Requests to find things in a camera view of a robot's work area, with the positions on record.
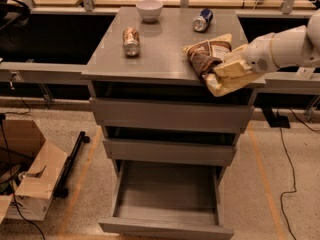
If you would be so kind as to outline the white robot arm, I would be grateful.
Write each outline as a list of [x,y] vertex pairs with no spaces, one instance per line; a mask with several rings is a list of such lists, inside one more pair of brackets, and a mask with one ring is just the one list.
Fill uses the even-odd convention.
[[320,66],[320,10],[310,17],[307,25],[259,36],[227,53],[204,80],[208,90],[221,97],[266,73],[290,66]]

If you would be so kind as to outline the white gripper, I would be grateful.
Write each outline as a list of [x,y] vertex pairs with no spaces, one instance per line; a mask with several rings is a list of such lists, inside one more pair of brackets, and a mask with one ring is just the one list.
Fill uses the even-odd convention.
[[215,73],[205,76],[205,86],[215,96],[222,97],[235,92],[263,76],[263,73],[279,69],[276,63],[273,41],[275,33],[255,38],[252,42],[229,51],[215,48],[213,56],[220,60]]

